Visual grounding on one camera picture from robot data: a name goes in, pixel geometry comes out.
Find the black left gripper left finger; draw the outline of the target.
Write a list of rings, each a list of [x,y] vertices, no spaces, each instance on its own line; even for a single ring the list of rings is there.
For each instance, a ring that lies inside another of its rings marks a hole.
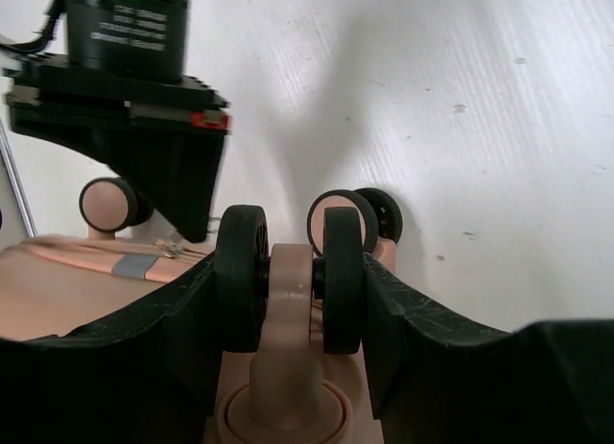
[[[64,337],[1,342],[5,443],[200,443],[222,349],[213,262]]]

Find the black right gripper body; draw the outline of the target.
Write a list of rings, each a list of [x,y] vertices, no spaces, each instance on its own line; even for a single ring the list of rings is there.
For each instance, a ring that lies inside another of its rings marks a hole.
[[[181,71],[93,69],[77,64],[4,68],[14,132],[44,140],[93,131],[149,130],[224,135],[228,102]]]

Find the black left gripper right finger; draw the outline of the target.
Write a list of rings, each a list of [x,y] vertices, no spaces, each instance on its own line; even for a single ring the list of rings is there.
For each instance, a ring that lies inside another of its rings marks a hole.
[[[455,313],[365,259],[363,340],[388,443],[609,443],[613,324],[549,320],[511,333]]]

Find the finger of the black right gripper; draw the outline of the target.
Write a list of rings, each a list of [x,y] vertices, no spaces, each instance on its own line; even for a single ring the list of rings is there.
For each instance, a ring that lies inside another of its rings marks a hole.
[[[109,168],[146,198],[188,241],[208,235],[224,152],[223,134],[97,131],[92,141]]]

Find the pink hard-shell suitcase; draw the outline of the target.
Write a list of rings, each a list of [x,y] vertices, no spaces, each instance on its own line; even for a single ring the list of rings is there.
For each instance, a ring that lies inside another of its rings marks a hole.
[[[213,262],[222,349],[200,443],[380,443],[362,347],[365,252],[395,267],[402,218],[377,189],[325,193],[305,245],[270,245],[259,206],[225,210],[214,245],[119,239],[140,216],[130,188],[97,179],[85,238],[42,236],[1,254],[1,342],[64,337]]]

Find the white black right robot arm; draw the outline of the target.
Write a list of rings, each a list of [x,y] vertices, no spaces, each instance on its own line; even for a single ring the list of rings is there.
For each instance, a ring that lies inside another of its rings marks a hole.
[[[14,133],[107,165],[188,241],[208,234],[227,101],[184,72],[190,0],[52,0],[5,44]]]

